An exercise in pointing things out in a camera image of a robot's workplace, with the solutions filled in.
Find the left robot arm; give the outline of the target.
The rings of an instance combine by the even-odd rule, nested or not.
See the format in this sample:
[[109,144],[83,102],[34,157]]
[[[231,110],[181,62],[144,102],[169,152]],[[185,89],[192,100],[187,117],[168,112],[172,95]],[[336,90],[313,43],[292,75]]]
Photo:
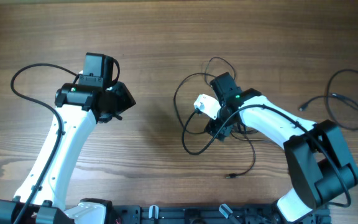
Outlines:
[[84,198],[66,208],[69,182],[88,136],[98,123],[120,120],[135,105],[115,58],[87,53],[83,71],[56,92],[53,113],[40,153],[12,200],[0,199],[0,223],[121,223],[111,201]]

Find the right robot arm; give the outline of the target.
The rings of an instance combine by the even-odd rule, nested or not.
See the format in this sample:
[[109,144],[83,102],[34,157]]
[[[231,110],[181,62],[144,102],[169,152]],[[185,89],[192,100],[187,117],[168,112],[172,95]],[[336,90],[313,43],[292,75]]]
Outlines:
[[214,96],[197,97],[194,107],[210,117],[212,135],[241,123],[284,150],[292,188],[276,202],[280,217],[295,223],[358,185],[358,167],[338,125],[299,118],[261,92],[242,90],[229,73],[211,80]]

